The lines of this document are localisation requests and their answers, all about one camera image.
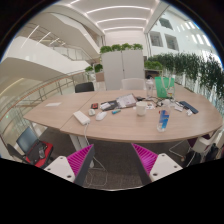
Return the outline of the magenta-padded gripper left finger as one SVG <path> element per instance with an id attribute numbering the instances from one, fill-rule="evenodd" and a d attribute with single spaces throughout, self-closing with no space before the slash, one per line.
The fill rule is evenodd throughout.
<path id="1" fill-rule="evenodd" d="M 82 186 L 94 154 L 94 145 L 91 144 L 68 157 L 57 157 L 45 168 L 45 171 Z"/>

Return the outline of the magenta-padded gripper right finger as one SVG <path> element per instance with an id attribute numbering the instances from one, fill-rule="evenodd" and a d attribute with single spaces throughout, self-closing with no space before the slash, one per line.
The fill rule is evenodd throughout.
<path id="1" fill-rule="evenodd" d="M 156 154 L 147 148 L 132 144 L 135 162 L 143 185 L 159 180 L 182 169 L 167 154 Z"/>

